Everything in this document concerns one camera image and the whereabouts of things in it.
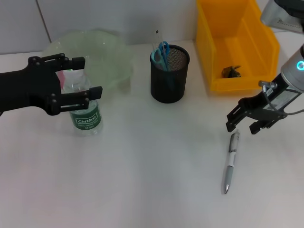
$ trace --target white tabletop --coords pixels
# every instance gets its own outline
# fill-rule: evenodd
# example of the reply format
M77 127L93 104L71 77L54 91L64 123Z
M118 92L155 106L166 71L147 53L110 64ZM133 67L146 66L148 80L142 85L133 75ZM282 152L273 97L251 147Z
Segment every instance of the white tabletop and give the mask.
M1 116L0 227L303 226L303 115L257 135L249 130L253 120L238 125L239 153L224 195L226 115L239 97L208 96L193 42L176 44L190 55L186 93L177 103L152 98L151 47L135 45L130 89L100 101L99 135L75 136L68 113L29 107ZM285 50L280 64L292 54ZM0 56L0 71L21 69L38 54ZM303 99L289 110L302 109Z

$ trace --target yellow storage box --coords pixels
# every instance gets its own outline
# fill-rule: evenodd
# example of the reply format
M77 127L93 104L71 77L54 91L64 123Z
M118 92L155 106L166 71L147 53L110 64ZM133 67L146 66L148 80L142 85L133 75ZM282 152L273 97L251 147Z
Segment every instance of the yellow storage box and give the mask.
M254 0L197 0L197 7L196 44L210 91L253 90L275 78L280 45ZM241 77L223 78L224 68L237 65Z

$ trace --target clear plastic bowl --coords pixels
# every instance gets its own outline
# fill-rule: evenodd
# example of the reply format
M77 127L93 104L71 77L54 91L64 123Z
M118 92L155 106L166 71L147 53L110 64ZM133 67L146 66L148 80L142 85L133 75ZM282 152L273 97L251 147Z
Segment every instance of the clear plastic bowl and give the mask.
M115 35L100 30L74 31L52 42L43 56L65 53L85 58L85 73L92 85L104 90L115 87L133 74L132 52Z

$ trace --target pencil holder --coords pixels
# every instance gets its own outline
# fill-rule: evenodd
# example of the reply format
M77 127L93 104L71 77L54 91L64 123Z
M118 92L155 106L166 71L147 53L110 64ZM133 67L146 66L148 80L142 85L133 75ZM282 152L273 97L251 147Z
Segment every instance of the pencil holder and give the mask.
M177 46L169 45L167 56L169 71L156 65L151 58L151 95L159 102L174 103L185 93L185 85L190 57L188 52Z

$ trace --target white wall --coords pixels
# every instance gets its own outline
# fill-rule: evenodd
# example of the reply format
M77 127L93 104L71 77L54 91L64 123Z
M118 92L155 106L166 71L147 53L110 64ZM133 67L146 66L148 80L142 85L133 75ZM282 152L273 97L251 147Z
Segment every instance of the white wall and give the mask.
M38 0L52 40L74 29L103 29L127 44L151 42L162 31L167 41L193 39L195 0Z
M0 54L43 50L48 43L35 0L0 0Z

